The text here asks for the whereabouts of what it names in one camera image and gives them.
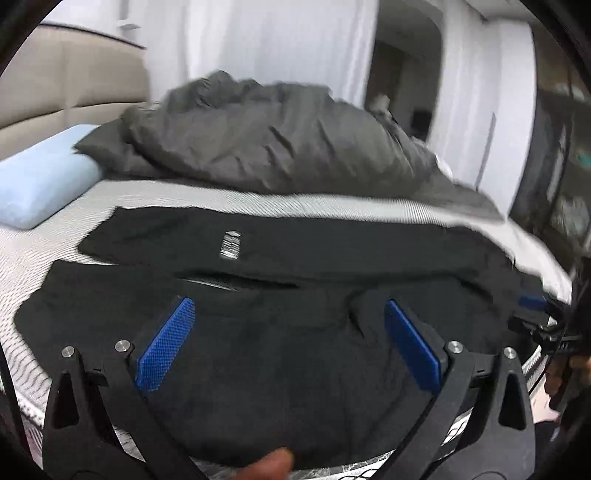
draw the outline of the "light blue pillow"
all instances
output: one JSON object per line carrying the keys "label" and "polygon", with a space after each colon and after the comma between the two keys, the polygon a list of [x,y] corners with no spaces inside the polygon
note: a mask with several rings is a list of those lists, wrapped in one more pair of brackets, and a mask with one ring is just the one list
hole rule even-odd
{"label": "light blue pillow", "polygon": [[0,222],[30,229],[102,178],[90,157],[73,146],[97,125],[76,125],[0,161]]}

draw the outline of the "ceiling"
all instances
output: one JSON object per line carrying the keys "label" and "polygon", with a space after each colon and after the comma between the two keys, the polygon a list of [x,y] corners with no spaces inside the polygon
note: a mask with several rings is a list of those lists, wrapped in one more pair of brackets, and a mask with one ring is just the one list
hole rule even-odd
{"label": "ceiling", "polygon": [[376,38],[419,60],[438,59],[441,32],[425,7],[439,12],[429,0],[381,0]]}
{"label": "ceiling", "polygon": [[488,20],[512,18],[526,22],[538,21],[519,0],[466,0],[466,2]]}

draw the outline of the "beige upholstered headboard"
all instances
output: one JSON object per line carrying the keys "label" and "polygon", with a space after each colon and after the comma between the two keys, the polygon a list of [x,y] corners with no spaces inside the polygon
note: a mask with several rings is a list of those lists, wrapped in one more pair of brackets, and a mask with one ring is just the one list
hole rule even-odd
{"label": "beige upholstered headboard", "polygon": [[0,160],[78,124],[102,124],[148,100],[144,51],[40,25],[0,77]]}

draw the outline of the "printed logo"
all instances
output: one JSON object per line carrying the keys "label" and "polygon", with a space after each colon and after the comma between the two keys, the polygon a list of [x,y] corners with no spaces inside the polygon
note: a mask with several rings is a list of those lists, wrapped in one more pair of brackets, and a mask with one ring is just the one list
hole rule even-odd
{"label": "printed logo", "polygon": [[240,254],[240,235],[239,232],[226,232],[223,237],[222,248],[220,249],[220,257],[228,260],[238,260]]}

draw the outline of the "bed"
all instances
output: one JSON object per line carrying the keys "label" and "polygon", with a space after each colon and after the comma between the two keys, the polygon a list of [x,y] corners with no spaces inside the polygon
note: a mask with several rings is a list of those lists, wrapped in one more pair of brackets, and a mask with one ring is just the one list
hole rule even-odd
{"label": "bed", "polygon": [[[0,79],[0,158],[19,152],[67,127],[116,118],[128,105],[148,100],[142,49],[123,41],[71,28],[41,25],[25,42]],[[0,225],[0,340],[11,367],[30,443],[40,461],[44,408],[51,380],[14,328],[18,306],[41,285],[57,259],[97,263],[76,245],[117,206],[198,206],[260,216],[313,216],[365,221],[464,225],[496,242],[524,271],[538,274],[544,288],[570,298],[570,280],[547,248],[510,220],[461,215],[407,200],[376,200],[329,195],[262,196],[156,180],[102,180],[67,207],[30,231]],[[543,370],[535,353],[525,364],[532,386]],[[532,393],[543,394],[541,383]],[[448,440],[467,422],[461,416]],[[139,456],[131,437],[118,431],[130,454]],[[292,478],[367,478],[387,458],[338,468],[301,471]],[[210,478],[233,470],[200,463]]]}

